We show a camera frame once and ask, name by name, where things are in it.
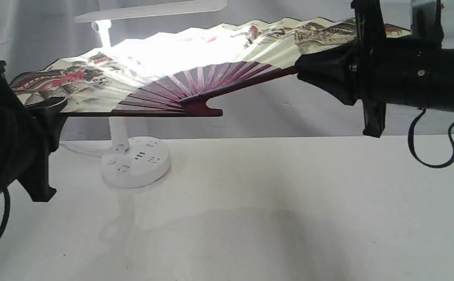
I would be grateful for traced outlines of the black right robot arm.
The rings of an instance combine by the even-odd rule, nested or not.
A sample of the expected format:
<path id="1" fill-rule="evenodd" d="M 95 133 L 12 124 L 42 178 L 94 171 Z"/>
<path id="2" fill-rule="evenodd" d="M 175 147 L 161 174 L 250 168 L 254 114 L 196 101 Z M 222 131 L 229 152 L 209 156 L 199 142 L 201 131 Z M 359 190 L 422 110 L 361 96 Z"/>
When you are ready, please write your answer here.
<path id="1" fill-rule="evenodd" d="M 411 34 L 387 37 L 378 0 L 354 0 L 357 37 L 302 55 L 297 78 L 352 106 L 363 104 L 363 134 L 379 138 L 387 104 L 454 112 L 454 49 L 443 49 L 440 0 L 411 1 Z"/>

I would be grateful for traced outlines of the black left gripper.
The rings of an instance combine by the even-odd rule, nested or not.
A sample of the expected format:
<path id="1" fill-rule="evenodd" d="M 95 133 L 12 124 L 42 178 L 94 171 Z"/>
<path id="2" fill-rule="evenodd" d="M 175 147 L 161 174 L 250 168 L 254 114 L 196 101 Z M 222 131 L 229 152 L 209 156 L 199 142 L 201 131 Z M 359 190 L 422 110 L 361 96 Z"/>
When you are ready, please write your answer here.
<path id="1" fill-rule="evenodd" d="M 60 146 L 67 117 L 58 115 L 68 104 L 51 97 L 25 106 L 4 77 L 0 60 L 0 193 L 18 180 L 32 201 L 48 202 L 57 192 L 49 184 L 48 157 Z"/>

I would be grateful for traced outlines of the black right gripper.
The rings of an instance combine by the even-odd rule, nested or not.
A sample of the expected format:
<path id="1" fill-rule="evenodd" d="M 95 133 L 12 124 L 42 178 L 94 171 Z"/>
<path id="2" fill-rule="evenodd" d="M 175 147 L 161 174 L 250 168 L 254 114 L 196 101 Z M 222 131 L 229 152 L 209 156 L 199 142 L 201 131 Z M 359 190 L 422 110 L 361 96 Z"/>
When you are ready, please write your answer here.
<path id="1" fill-rule="evenodd" d="M 365 128 L 363 134 L 379 138 L 386 127 L 386 107 L 392 103 L 392 93 L 382 85 L 386 69 L 387 35 L 378 0 L 354 0 L 351 3 L 356 18 L 357 42 L 319 53 L 301 55 L 295 62 L 297 78 L 331 94 L 343 105 L 357 102 L 354 75 L 350 72 L 357 48 L 358 97 L 363 104 Z"/>

